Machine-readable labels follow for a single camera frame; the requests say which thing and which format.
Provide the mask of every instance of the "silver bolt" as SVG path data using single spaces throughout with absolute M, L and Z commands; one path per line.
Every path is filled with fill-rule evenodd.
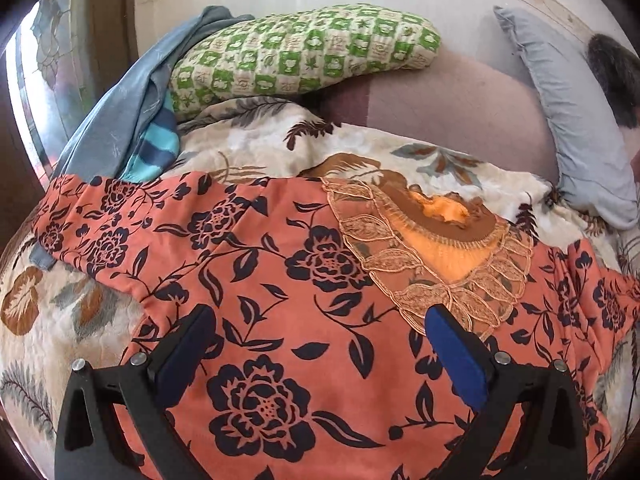
M 569 367 L 566 365 L 564 361 L 562 361 L 562 359 L 556 359 L 554 361 L 554 368 L 559 372 L 562 372 L 563 374 L 569 370 Z
M 508 365 L 511 362 L 511 356 L 507 352 L 496 352 L 494 354 L 495 362 L 499 365 Z
M 79 372 L 86 365 L 86 361 L 82 358 L 76 359 L 71 363 L 71 369 L 75 372 Z
M 146 363 L 146 354 L 144 352 L 138 352 L 137 354 L 132 355 L 129 362 L 134 366 L 140 366 Z

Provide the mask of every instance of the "dress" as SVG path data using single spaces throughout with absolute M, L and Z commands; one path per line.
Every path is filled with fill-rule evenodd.
M 640 287 L 598 268 L 586 240 L 566 253 L 536 244 L 455 196 L 314 178 L 226 186 L 206 173 L 62 176 L 33 229 L 53 257 L 142 303 L 123 359 L 195 305 L 213 309 L 216 336 L 167 413 L 212 478 L 433 476 L 473 417 L 420 333 L 433 303 L 517 362 L 564 359 L 590 474 L 607 463 L 593 387 L 637 317 Z M 118 413 L 142 471 L 158 478 Z

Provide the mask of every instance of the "floral blanket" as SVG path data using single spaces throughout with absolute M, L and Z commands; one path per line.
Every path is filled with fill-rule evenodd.
M 548 182 L 530 173 L 500 170 L 372 128 L 325 123 L 272 97 L 213 105 L 180 129 L 181 154 L 163 178 L 207 171 L 217 182 L 242 184 L 262 176 L 327 176 L 377 185 L 395 181 L 466 200 L 477 196 L 545 244 L 565 248 L 588 238 L 599 263 L 620 270 L 616 239 L 604 222 L 567 208 Z M 94 367 L 117 364 L 142 308 L 63 263 L 47 272 L 35 269 L 29 263 L 33 243 L 25 225 L 0 262 L 0 398 L 23 446 L 53 478 L 55 428 L 70 363 L 83 357 Z M 613 450 L 640 416 L 640 400 L 629 405 L 636 341 L 631 331 L 618 345 L 594 394 L 612 425 Z

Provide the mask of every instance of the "light blue pillow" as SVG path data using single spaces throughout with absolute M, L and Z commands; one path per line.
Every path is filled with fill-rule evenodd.
M 625 143 L 583 54 L 524 9 L 494 7 L 540 94 L 556 142 L 558 189 L 574 209 L 617 229 L 638 222 L 636 186 Z

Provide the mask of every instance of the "green checkered pillow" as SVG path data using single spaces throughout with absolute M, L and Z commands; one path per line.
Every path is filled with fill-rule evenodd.
M 219 100 L 302 94 L 354 75 L 424 68 L 440 36 L 428 20 L 366 4 L 267 16 L 194 46 L 172 73 L 178 120 Z

